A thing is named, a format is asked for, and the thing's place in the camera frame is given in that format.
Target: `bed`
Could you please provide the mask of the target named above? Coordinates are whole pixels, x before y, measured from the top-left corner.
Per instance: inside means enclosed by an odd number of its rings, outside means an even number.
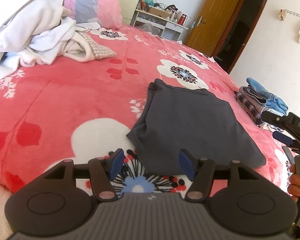
[[[0,185],[16,192],[63,159],[87,163],[122,148],[125,164],[112,183],[119,195],[184,195],[191,185],[184,175],[146,174],[126,138],[143,111],[149,83],[160,78],[173,86],[207,88],[228,101],[266,157],[266,165],[256,171],[287,190],[288,160],[281,143],[239,106],[234,96],[238,87],[212,58],[131,26],[93,33],[89,35],[97,43],[117,53],[115,58],[79,63],[58,57],[52,65],[21,67],[0,80]],[[225,185],[215,182],[213,192]],[[77,186],[91,193],[88,180],[78,180]]]

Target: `red bottle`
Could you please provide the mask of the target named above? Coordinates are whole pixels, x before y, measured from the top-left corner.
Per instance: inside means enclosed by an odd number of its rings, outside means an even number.
[[[185,14],[181,15],[179,21],[178,21],[178,24],[180,25],[183,25],[185,23],[185,20],[186,20],[186,16]]]

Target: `screw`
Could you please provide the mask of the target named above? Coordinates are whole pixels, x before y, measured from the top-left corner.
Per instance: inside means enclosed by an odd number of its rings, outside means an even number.
[[[115,194],[112,191],[102,191],[99,194],[99,197],[102,199],[112,199],[114,198]]]
[[[203,198],[203,194],[200,191],[191,191],[187,194],[188,198],[198,200]]]

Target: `cardboard box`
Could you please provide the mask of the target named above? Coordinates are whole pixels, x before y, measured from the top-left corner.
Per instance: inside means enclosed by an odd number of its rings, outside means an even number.
[[[156,9],[156,8],[153,8],[153,7],[148,7],[147,8],[147,12],[148,13],[151,13],[151,14],[154,14],[154,15],[157,15],[159,17],[162,17],[162,18],[167,18],[171,16],[171,11],[163,11],[163,10],[159,10],[159,9]]]

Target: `finger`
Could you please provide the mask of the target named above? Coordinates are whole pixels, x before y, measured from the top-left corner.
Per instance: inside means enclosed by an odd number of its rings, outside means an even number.
[[[292,196],[291,198],[292,198],[292,200],[293,200],[295,203],[298,202],[298,199],[299,199],[299,198],[298,198],[297,196]]]
[[[288,186],[288,193],[290,193],[291,195],[300,197],[300,187],[290,184]]]
[[[291,171],[292,173],[296,173],[296,166],[295,166],[295,164],[292,164],[292,165],[290,166],[290,171]]]
[[[297,174],[292,174],[289,178],[289,181],[293,185],[300,186],[300,176]]]

